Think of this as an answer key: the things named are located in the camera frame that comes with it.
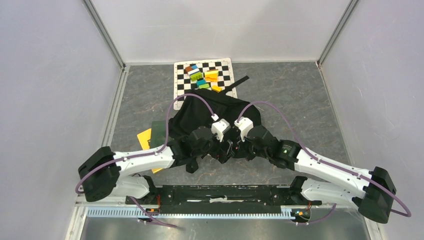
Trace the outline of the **black student backpack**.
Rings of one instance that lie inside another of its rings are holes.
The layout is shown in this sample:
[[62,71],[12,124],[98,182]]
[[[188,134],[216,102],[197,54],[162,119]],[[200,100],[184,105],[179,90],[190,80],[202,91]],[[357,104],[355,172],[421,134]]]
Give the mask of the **black student backpack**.
[[[230,124],[230,129],[224,134],[223,142],[240,138],[240,132],[234,125],[239,115],[249,118],[254,126],[261,125],[262,121],[260,111],[255,106],[248,106],[248,101],[228,96],[224,91],[196,89],[190,90],[189,94],[183,101],[181,109],[169,119],[168,133],[172,139],[167,145],[173,152],[174,162],[171,167],[185,166],[187,172],[194,173],[199,168],[198,157],[188,157],[185,139],[199,127],[211,129],[214,122],[211,118],[213,114],[217,114]],[[217,160],[217,149],[207,156]]]

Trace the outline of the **dark green book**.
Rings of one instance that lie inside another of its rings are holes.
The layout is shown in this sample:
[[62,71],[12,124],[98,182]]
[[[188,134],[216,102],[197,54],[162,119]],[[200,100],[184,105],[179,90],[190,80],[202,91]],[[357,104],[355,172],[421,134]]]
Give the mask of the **dark green book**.
[[166,121],[156,120],[151,123],[151,135],[149,146],[151,149],[161,148],[167,143],[166,140]]

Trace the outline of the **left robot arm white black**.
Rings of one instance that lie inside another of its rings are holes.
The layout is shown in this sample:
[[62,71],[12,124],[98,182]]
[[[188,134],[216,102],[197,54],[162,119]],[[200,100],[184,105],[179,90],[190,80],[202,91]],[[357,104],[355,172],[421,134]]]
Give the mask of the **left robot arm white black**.
[[201,126],[190,135],[149,150],[113,152],[109,146],[100,147],[78,168],[80,181],[75,192],[83,194],[87,202],[112,195],[131,196],[151,204],[157,198],[153,181],[149,176],[134,179],[134,174],[180,166],[194,173],[199,168],[197,158],[212,155],[227,132]]

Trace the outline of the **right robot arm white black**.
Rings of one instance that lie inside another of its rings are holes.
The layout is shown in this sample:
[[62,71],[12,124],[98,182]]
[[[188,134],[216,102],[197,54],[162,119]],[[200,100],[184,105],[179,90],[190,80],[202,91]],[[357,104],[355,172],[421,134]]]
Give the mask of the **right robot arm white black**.
[[267,159],[278,168],[309,174],[320,181],[297,176],[289,189],[295,204],[321,201],[353,207],[365,218],[386,224],[396,194],[389,172],[376,166],[373,170],[357,168],[319,155],[291,140],[278,140],[264,126],[235,126],[239,149],[248,160]]

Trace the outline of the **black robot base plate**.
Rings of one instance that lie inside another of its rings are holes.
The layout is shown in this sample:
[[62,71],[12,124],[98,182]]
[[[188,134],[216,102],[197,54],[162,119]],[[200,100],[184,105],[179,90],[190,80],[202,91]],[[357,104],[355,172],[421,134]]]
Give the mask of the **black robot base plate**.
[[277,214],[282,206],[320,206],[285,185],[162,185],[138,199],[162,214]]

